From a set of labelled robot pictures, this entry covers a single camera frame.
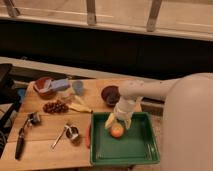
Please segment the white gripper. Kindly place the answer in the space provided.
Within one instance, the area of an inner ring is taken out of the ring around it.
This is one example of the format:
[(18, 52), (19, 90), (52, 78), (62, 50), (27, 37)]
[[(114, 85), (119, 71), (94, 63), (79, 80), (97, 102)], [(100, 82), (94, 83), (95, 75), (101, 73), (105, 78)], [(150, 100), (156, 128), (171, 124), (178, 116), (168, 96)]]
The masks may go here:
[(105, 122), (105, 128), (109, 129), (116, 122), (117, 118), (119, 120), (124, 120), (126, 129), (130, 129), (132, 123), (131, 117), (134, 113), (135, 106), (136, 102), (134, 100), (127, 100), (121, 97), (113, 110), (115, 115), (113, 113), (109, 115)]

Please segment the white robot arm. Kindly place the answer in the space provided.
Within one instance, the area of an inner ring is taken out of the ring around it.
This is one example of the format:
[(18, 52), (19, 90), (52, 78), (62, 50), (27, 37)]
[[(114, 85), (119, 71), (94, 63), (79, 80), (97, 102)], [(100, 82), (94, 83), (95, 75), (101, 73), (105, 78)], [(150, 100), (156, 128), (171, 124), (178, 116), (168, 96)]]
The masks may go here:
[(144, 97), (164, 101), (177, 79), (144, 82), (142, 80), (127, 80), (119, 87), (120, 99), (105, 122), (105, 128), (111, 128), (119, 120), (125, 123), (125, 128), (131, 127), (131, 119), (136, 104)]

